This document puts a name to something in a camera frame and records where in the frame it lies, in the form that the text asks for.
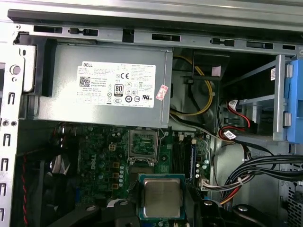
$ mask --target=power supply label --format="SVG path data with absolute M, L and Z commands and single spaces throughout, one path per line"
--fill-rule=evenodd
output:
M 155 80 L 155 65 L 84 61 L 77 103 L 153 108 Z

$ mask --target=dell logo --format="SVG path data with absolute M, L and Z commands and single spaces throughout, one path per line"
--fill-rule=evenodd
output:
M 83 66 L 84 66 L 84 67 L 93 67 L 93 66 L 91 65 L 91 63 L 83 63 Z
M 97 155 L 94 154 L 91 156 L 91 166 L 90 169 L 96 169 L 96 159 L 97 159 Z

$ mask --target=screw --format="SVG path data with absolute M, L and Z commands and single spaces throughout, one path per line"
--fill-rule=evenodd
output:
M 9 122 L 8 121 L 4 121 L 3 122 L 3 126 L 8 126 L 9 125 Z
M 204 205 L 206 205 L 206 206 L 211 206 L 212 204 L 213 204 L 213 202 L 211 202 L 210 200 L 204 201 Z
M 91 206 L 91 207 L 86 208 L 86 211 L 93 211 L 93 210 L 95 210 L 95 206 Z
M 18 65 L 13 65 L 10 67 L 9 71 L 12 75 L 18 75 L 21 72 L 21 68 Z
M 244 206 L 239 206 L 239 207 L 238 207 L 238 210 L 239 210 L 239 211 L 246 212 L 246 211 L 248 211 L 248 208 L 247 208 L 247 207 L 244 207 Z

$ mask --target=yellow wire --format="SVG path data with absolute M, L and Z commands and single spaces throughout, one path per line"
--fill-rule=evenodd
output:
M 226 204 L 227 202 L 229 202 L 236 194 L 234 194 L 232 197 L 220 202 L 220 205 Z
M 188 59 L 187 57 L 179 56 L 179 55 L 177 55 L 175 57 L 182 58 L 182 59 L 186 60 L 188 63 L 190 63 L 191 65 L 193 64 L 193 62 L 190 59 Z M 205 76 L 205 74 L 202 72 L 202 70 L 198 66 L 195 66 L 195 69 L 201 76 Z M 204 82 L 206 83 L 206 86 L 208 88 L 209 98 L 208 98 L 208 102 L 207 102 L 206 106 L 203 109 L 199 110 L 196 113 L 189 113 L 189 114 L 188 113 L 178 113 L 173 110 L 171 110 L 170 113 L 175 114 L 175 115 L 182 115 L 182 116 L 196 116 L 196 115 L 206 112 L 213 102 L 213 89 L 208 80 L 204 80 Z

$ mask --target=red sticker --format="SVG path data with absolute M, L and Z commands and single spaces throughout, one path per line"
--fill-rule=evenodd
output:
M 159 92 L 157 93 L 156 99 L 163 101 L 164 96 L 167 92 L 167 90 L 169 89 L 169 87 L 165 86 L 165 85 L 161 85 Z

